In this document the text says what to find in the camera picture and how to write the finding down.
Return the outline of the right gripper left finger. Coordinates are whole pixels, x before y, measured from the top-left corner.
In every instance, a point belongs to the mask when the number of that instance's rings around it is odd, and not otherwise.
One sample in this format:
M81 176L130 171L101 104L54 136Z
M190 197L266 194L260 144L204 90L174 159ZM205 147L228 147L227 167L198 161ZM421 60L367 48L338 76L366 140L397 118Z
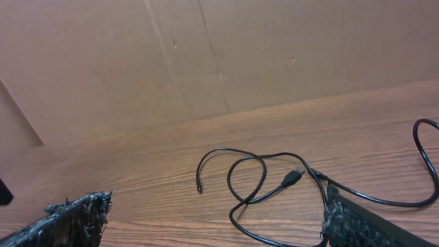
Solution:
M47 216L1 238L1 247L97 247L108 223L112 192L91 192L51 204Z

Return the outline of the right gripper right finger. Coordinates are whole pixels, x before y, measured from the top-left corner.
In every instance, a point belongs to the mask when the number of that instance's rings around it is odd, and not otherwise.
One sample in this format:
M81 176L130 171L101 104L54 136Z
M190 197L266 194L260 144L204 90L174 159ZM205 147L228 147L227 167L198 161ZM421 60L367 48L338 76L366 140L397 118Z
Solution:
M438 247L327 187L323 235L337 247Z

